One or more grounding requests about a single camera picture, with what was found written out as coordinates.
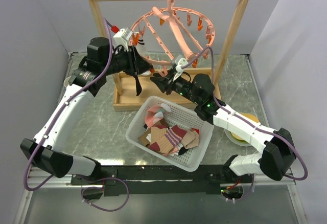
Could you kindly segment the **white plastic basket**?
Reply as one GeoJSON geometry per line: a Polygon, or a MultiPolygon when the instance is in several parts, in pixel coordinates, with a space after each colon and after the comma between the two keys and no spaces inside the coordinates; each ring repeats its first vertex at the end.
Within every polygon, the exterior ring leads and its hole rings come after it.
{"type": "Polygon", "coordinates": [[[136,113],[125,136],[140,149],[193,172],[204,157],[213,129],[194,111],[151,96],[136,113]]]}

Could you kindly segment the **pink round clip hanger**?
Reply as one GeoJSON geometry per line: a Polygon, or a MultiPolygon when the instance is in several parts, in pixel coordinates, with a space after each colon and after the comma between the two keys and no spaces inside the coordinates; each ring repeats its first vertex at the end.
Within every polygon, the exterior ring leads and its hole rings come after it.
{"type": "MultiPolygon", "coordinates": [[[[168,49],[168,47],[163,43],[162,39],[159,37],[159,35],[156,33],[155,29],[149,22],[148,18],[150,16],[155,16],[159,18],[159,24],[163,25],[164,23],[167,23],[169,26],[170,30],[173,33],[173,36],[175,37],[180,49],[182,50],[183,53],[183,58],[185,58],[188,61],[188,64],[191,64],[193,68],[197,66],[197,59],[196,54],[193,53],[191,48],[188,46],[184,34],[186,34],[189,39],[195,44],[197,49],[202,52],[203,58],[208,57],[208,47],[211,47],[214,43],[215,40],[215,27],[212,24],[212,22],[203,14],[194,11],[192,9],[188,8],[182,8],[182,7],[175,7],[174,6],[174,0],[167,0],[167,7],[165,8],[157,8],[153,7],[151,12],[143,15],[140,17],[131,27],[131,30],[133,31],[133,34],[130,38],[130,44],[133,46],[137,46],[137,42],[139,38],[143,39],[143,35],[145,33],[145,30],[148,28],[150,32],[153,34],[153,36],[156,38],[158,41],[158,44],[162,47],[164,50],[165,54],[173,60],[173,56],[168,49]],[[180,18],[177,16],[177,12],[184,12],[187,15],[186,19],[186,24],[190,26],[192,24],[191,20],[191,15],[195,15],[199,17],[198,20],[198,26],[197,30],[202,30],[204,28],[204,22],[207,23],[207,28],[206,28],[206,34],[205,37],[208,40],[208,43],[206,44],[205,47],[203,47],[199,41],[192,35],[192,33],[184,26],[184,24],[180,21],[180,18]]],[[[167,66],[168,65],[173,65],[173,63],[167,62],[167,61],[159,61],[159,60],[153,60],[150,57],[145,59],[148,61],[150,64],[156,64],[160,65],[163,67],[163,70],[159,71],[159,75],[164,77],[168,74],[167,66]]]]}

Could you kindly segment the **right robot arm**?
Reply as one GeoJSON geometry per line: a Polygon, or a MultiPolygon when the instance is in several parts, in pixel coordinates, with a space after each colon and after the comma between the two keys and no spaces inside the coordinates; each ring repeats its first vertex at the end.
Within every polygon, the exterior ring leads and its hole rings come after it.
{"type": "Polygon", "coordinates": [[[188,81],[173,75],[154,74],[150,80],[164,94],[177,94],[196,104],[197,116],[245,140],[257,152],[246,156],[233,155],[225,163],[224,178],[235,182],[242,175],[263,173],[280,181],[296,159],[294,143],[288,130],[275,130],[254,122],[214,97],[214,85],[209,75],[197,74],[188,81]]]}

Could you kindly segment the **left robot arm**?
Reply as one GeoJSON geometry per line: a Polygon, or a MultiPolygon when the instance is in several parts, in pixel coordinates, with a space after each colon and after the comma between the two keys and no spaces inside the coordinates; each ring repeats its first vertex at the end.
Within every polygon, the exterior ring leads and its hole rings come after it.
{"type": "Polygon", "coordinates": [[[152,67],[145,58],[141,42],[113,47],[108,38],[93,38],[46,125],[33,139],[23,139],[20,148],[29,163],[57,178],[78,174],[89,184],[96,184],[101,178],[101,164],[86,156],[63,153],[67,137],[79,115],[107,82],[107,76],[124,72],[137,78],[152,67]]]}

